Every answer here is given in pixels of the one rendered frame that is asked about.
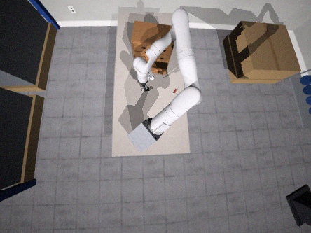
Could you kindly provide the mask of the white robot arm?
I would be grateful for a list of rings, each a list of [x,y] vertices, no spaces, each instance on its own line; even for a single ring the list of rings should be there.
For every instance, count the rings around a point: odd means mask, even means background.
[[[150,58],[148,62],[143,57],[136,57],[133,61],[133,66],[140,83],[146,83],[148,79],[155,80],[151,71],[153,63],[165,48],[176,40],[177,61],[184,79],[185,89],[148,122],[148,128],[152,134],[157,135],[162,134],[188,109],[198,105],[202,101],[187,11],[183,8],[176,9],[172,14],[171,21],[172,28],[170,31],[164,37],[155,41],[146,51],[147,57]]]

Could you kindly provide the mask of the small wooden chest of drawers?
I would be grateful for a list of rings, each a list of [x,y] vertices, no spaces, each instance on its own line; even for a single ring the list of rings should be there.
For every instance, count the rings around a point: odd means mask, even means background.
[[[164,37],[171,28],[171,25],[166,24],[134,21],[131,38],[133,53],[134,51],[138,51],[134,50],[133,41],[154,43],[159,38]]]

